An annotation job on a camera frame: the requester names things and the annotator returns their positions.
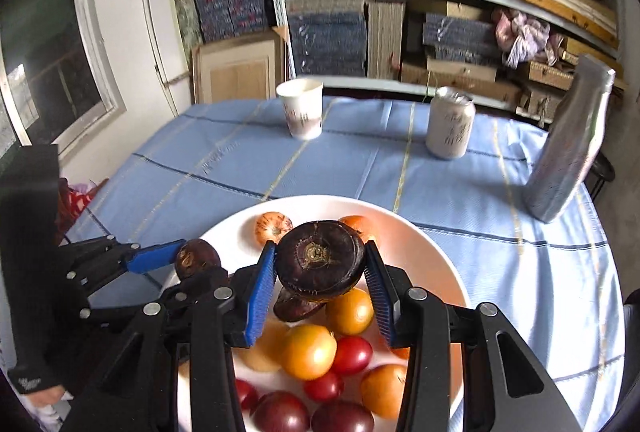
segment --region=paper cup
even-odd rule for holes
[[[282,99],[289,133],[297,139],[313,139],[322,133],[322,82],[310,78],[288,80],[276,87]]]

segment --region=blue tablecloth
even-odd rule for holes
[[[255,203],[302,194],[362,199],[429,235],[460,272],[473,306],[495,301],[546,366],[581,426],[615,408],[624,332],[616,268],[584,187],[553,223],[521,190],[546,133],[478,115],[465,156],[429,155],[429,106],[324,99],[324,130],[290,138],[278,101],[193,106],[135,152],[69,232],[143,246],[203,234]],[[152,300],[157,282],[127,273],[92,305]],[[458,409],[450,429],[462,429]]]

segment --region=orange tomato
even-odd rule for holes
[[[389,351],[391,351],[393,354],[395,354],[398,358],[402,358],[403,360],[408,360],[409,359],[409,353],[411,352],[411,348],[409,347],[403,347],[403,348],[390,348],[387,344],[386,344],[386,340],[384,336],[380,336],[380,343],[385,346],[386,349],[388,349]]]
[[[371,369],[360,382],[362,404],[384,419],[398,419],[404,395],[404,365],[388,364]]]
[[[251,370],[275,372],[280,369],[280,348],[289,326],[280,320],[269,318],[264,323],[262,335],[249,349],[235,349],[240,359]]]
[[[324,306],[329,328],[342,335],[359,335],[373,320],[369,293],[357,287],[331,299]]]
[[[326,327],[302,324],[289,329],[280,347],[280,363],[287,374],[316,380],[329,372],[337,345]]]
[[[366,216],[345,216],[338,219],[341,223],[344,223],[348,227],[351,227],[362,239],[363,243],[367,241],[373,241],[377,246],[380,246],[380,233],[376,228],[373,221]]]

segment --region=chair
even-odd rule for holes
[[[625,367],[618,406],[600,432],[635,432],[640,428],[640,289],[625,301]]]

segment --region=silver bottle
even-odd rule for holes
[[[574,82],[556,109],[545,145],[524,187],[529,212],[548,223],[573,198],[604,137],[607,102],[616,73],[582,55]]]

